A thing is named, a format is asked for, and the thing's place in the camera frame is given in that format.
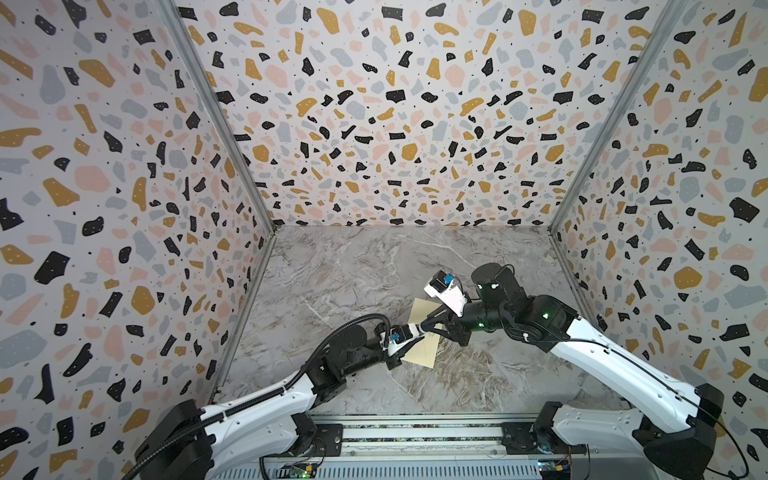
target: black cable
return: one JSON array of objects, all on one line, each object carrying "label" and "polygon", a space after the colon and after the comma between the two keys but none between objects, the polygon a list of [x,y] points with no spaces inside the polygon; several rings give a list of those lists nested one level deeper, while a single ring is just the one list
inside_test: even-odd
[{"label": "black cable", "polygon": [[587,476],[581,480],[587,480],[592,470],[592,454],[589,452],[589,445],[587,445]]},{"label": "black cable", "polygon": [[264,466],[264,457],[259,457],[259,471],[261,472],[262,480],[270,480],[270,476],[266,474],[266,467]]},{"label": "black cable", "polygon": [[205,419],[201,422],[195,422],[192,425],[189,425],[188,427],[185,427],[184,429],[181,429],[176,434],[172,435],[165,441],[163,441],[161,444],[159,444],[157,447],[155,447],[153,450],[149,451],[141,460],[136,462],[136,465],[131,468],[131,470],[126,473],[122,480],[131,480],[133,478],[136,478],[136,475],[139,474],[141,470],[144,469],[152,460],[154,460],[163,450],[167,449],[168,447],[171,447],[172,445],[176,445],[178,442],[181,442],[185,437],[188,435],[192,435],[195,433],[198,433],[200,431],[205,430],[205,427],[209,425],[213,425],[216,422],[223,422],[225,418],[231,417],[232,415],[235,415],[239,412],[242,412],[243,410],[249,409],[252,406],[258,405],[261,402],[264,402],[266,400],[272,399],[276,396],[282,395],[296,385],[297,382],[301,379],[302,376],[304,376],[310,369],[310,366],[312,363],[317,360],[317,358],[323,354],[323,350],[326,346],[328,346],[329,343],[331,343],[334,339],[336,339],[339,335],[341,335],[344,331],[349,329],[353,325],[357,325],[358,323],[363,323],[368,320],[375,320],[379,319],[384,322],[384,325],[386,327],[386,334],[384,335],[384,349],[389,345],[389,331],[392,329],[390,323],[389,323],[389,317],[386,315],[383,315],[381,313],[369,313],[367,315],[359,316],[356,319],[352,319],[349,322],[341,325],[339,328],[333,330],[312,352],[312,355],[308,358],[308,360],[301,365],[301,368],[296,373],[295,376],[291,380],[288,381],[284,386],[280,386],[271,392],[267,392],[263,395],[257,396],[256,398],[253,398],[251,400],[248,400],[247,402],[240,403],[239,405],[235,405],[233,407],[228,408],[227,410],[224,410],[224,412],[217,413],[216,415]]}]

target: gray marble surface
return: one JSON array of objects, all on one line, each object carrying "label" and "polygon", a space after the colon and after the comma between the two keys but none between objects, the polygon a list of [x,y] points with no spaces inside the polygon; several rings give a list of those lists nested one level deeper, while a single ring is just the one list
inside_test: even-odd
[{"label": "gray marble surface", "polygon": [[[528,295],[574,297],[544,230],[494,227],[282,227],[217,401],[297,370],[332,329],[364,313],[408,320],[437,270],[470,284],[487,262],[511,263]],[[315,412],[537,412],[548,400],[626,407],[578,367],[515,342],[473,333],[469,346],[442,339],[435,368],[371,367]]]}]

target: cardboard sheet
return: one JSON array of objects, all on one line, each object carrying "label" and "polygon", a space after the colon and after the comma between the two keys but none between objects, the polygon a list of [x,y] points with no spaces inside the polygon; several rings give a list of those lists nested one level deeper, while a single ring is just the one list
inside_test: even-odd
[{"label": "cardboard sheet", "polygon": [[[430,302],[429,300],[422,300],[420,298],[413,300],[411,306],[411,315],[408,317],[408,323],[422,322],[427,315],[429,315],[434,309],[441,304],[437,302]],[[437,345],[440,341],[440,335],[437,333],[427,332],[424,335],[424,340],[416,343],[402,358],[402,360],[416,365],[425,366],[428,368],[435,367],[435,357],[437,356]]]}]

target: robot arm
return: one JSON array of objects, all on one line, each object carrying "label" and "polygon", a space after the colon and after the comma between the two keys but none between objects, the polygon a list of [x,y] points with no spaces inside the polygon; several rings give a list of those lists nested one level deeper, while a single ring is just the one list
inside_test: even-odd
[{"label": "robot arm", "polygon": [[[501,329],[513,340],[581,367],[634,406],[615,412],[547,402],[531,432],[533,445],[543,451],[588,444],[643,452],[671,475],[702,478],[717,439],[719,390],[667,376],[554,297],[527,296],[508,266],[480,266],[472,282],[479,301],[469,300],[459,281],[440,271],[424,290],[443,305],[424,321],[390,326],[381,315],[360,317],[326,337],[301,370],[273,386],[202,409],[192,400],[181,403],[137,450],[136,472],[143,463],[143,478],[204,480],[265,455],[299,456],[316,448],[317,427],[307,412],[342,392],[347,375],[381,362],[397,367],[427,332],[466,346],[474,331]],[[359,325],[368,319],[384,320],[371,339]],[[124,478],[133,476],[129,472]]]}]

